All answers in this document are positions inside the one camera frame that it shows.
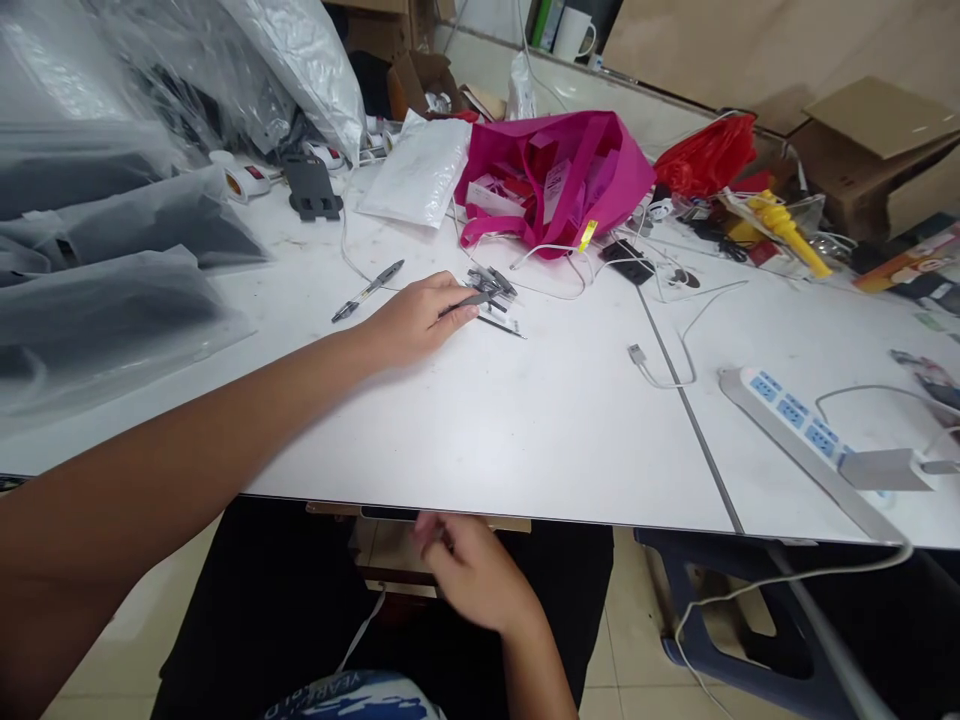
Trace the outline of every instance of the pen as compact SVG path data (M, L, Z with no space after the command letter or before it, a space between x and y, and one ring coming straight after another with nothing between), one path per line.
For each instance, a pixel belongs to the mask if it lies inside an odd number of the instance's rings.
M521 338L521 339L523 339L523 340L526 340L526 339L527 339L526 335L521 335L521 334L518 333L516 330L511 330L511 329L508 328L508 327L504 327L504 326L501 325L500 323L495 323L493 320L489 320L488 318L485 318L483 315L477 315L477 320L482 320L482 321L485 322L487 325L492 325L493 327L498 327L498 328L500 328L501 330L503 330L504 332L508 332L508 333L510 333L511 335L516 335L518 338Z
M376 290L382 288L386 283L390 282L390 279L400 272L400 268L402 267L403 260L400 260L377 275L376 279L367 285L367 287L365 287L359 295L353 298L353 300L348 301L346 305L337 310L337 314L333 316L333 319L330 322L335 323L339 320L343 320L345 317L350 317L350 315L353 314L353 311L360 307L360 303L373 295Z

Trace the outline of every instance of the white power strip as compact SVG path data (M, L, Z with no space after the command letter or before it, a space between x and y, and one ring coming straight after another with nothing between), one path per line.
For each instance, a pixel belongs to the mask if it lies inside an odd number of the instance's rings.
M857 526L878 542L907 542L896 526L840 475L854 451L821 418L763 370L720 372L720 389L739 405Z

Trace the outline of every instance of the yellow plastic part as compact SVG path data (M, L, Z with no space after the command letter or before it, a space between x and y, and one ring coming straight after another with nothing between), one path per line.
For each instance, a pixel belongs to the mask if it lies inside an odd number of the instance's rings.
M596 220L591 220L587 223L587 227L583 231L583 235L580 237L579 252L583 252L587 249L587 245L589 245L590 241L593 240L593 233L596 232L598 224L599 223Z
M810 268L814 277L825 278L833 275L833 270L827 267L823 258L797 232L797 224L793 221L790 211L783 205L771 204L776 202L776 199L772 192L764 190L758 197L748 200L747 205L765 228L790 246L790 249Z

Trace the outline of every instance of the hand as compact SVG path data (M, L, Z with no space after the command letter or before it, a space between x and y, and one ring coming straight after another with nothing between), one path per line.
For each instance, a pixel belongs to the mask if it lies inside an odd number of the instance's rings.
M480 314L479 308L468 305L440 317L451 305L476 294L449 272L439 272L407 285L352 332L374 347L384 367L412 365Z
M543 615L530 583L480 518L422 512L413 541L447 600L475 625L509 635Z

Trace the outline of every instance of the brown cardboard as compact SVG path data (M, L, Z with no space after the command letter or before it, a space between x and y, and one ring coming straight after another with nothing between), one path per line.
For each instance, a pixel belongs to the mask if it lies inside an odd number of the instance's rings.
M882 242L960 196L960 116L864 78L806 109L790 136L824 214L861 242Z
M465 109L457 81L450 73L450 60L435 53L403 53L387 71L387 93L393 119L402 121L408 108L423 117L435 117L427 104L427 92L445 92L450 97L453 114Z
M395 62L408 50L429 52L433 47L432 0L336 0L352 8L344 45L349 52L364 50Z
M960 132L960 113L870 76L804 112L884 160Z
M499 122L507 114L505 100L491 95L476 85L461 85L460 95L463 97L464 104L483 115L487 122Z

